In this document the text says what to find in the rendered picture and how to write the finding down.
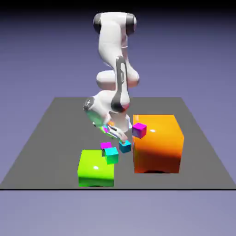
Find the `small cyan cube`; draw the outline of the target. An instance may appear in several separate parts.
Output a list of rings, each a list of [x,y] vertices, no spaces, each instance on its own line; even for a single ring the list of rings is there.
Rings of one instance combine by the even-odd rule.
[[[129,141],[126,142],[126,144],[122,144],[122,142],[120,141],[119,142],[119,150],[122,152],[122,153],[127,153],[127,152],[130,152],[131,151],[131,143]]]
[[[116,147],[105,148],[105,159],[108,165],[117,164],[119,153]]]

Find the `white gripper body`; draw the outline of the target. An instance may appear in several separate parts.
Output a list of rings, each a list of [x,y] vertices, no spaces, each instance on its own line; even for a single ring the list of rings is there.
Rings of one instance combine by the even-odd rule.
[[[122,141],[122,138],[127,137],[126,134],[119,128],[114,127],[112,125],[103,125],[102,126],[106,135],[110,136],[111,138],[117,138]]]

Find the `large orange box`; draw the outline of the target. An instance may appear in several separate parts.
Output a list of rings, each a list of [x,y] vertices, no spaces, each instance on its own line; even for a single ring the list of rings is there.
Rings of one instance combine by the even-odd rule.
[[[147,126],[143,138],[133,136],[134,173],[179,173],[184,135],[173,114],[133,115]]]

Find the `large green box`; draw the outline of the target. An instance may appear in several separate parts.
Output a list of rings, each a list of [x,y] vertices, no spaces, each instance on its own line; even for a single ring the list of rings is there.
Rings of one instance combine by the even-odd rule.
[[[79,187],[113,187],[114,164],[107,164],[101,150],[83,150],[77,169]]]

